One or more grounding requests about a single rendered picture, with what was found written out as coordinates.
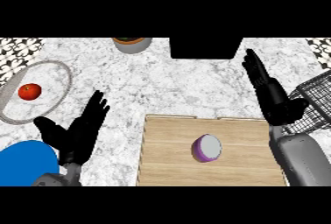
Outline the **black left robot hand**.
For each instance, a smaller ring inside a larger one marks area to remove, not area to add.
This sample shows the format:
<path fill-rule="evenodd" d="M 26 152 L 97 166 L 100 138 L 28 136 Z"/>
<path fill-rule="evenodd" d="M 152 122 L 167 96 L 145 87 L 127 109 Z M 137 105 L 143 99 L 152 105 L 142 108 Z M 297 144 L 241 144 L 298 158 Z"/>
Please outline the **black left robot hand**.
<path fill-rule="evenodd" d="M 59 150 L 60 166 L 83 165 L 88 161 L 108 112 L 108 100 L 97 90 L 87 101 L 81 116 L 74 119 L 68 129 L 43 116 L 34 119 L 43 142 Z"/>

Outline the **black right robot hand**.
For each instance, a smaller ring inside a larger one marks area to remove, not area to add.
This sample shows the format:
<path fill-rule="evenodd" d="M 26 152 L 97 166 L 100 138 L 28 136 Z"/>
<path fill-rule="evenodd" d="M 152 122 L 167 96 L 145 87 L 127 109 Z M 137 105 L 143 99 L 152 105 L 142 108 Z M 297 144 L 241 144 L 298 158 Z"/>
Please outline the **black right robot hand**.
<path fill-rule="evenodd" d="M 253 49 L 245 50 L 242 67 L 253 84 L 263 118 L 272 126 L 294 123 L 303 118 L 309 101 L 304 98 L 289 99 L 285 89 L 273 78 Z"/>

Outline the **wooden tray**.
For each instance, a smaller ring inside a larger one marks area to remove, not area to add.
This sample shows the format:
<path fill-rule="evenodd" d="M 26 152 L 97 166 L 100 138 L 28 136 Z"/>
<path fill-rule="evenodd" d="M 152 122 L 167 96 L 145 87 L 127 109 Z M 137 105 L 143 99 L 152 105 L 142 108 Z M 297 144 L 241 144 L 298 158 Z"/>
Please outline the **wooden tray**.
<path fill-rule="evenodd" d="M 148 115 L 139 186 L 284 186 L 263 119 Z"/>

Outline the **red tomato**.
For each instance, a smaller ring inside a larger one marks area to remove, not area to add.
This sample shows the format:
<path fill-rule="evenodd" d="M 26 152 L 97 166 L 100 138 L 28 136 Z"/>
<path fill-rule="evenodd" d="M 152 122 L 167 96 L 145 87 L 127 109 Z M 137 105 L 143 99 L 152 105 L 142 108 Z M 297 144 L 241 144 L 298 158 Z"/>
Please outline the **red tomato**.
<path fill-rule="evenodd" d="M 18 96 L 22 100 L 32 101 L 40 95 L 41 87 L 35 83 L 28 83 L 18 89 Z"/>

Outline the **blue round object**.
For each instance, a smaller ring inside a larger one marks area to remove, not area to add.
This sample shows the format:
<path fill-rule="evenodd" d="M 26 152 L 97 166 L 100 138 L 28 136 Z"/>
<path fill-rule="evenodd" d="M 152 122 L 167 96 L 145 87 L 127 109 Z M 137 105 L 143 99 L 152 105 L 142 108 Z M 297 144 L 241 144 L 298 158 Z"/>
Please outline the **blue round object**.
<path fill-rule="evenodd" d="M 46 173 L 59 174 L 57 155 L 46 143 L 22 141 L 0 151 L 0 186 L 31 186 Z"/>

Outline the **black box appliance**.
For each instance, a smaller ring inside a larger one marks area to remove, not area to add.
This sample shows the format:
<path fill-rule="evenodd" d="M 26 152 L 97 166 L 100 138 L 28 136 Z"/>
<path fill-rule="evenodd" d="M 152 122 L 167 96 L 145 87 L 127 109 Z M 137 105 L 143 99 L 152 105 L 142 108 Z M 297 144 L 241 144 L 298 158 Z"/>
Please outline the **black box appliance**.
<path fill-rule="evenodd" d="M 186 60 L 230 60 L 242 38 L 170 38 L 170 57 Z"/>

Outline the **grey plant pot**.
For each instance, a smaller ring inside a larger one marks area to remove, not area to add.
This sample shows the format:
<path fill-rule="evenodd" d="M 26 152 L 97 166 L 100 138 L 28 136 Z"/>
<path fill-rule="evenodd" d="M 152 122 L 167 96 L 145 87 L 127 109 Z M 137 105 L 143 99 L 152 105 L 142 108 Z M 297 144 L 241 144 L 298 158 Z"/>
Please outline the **grey plant pot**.
<path fill-rule="evenodd" d="M 134 40 L 124 41 L 118 38 L 112 39 L 115 47 L 122 53 L 134 54 L 143 52 L 151 46 L 152 38 L 136 38 Z"/>

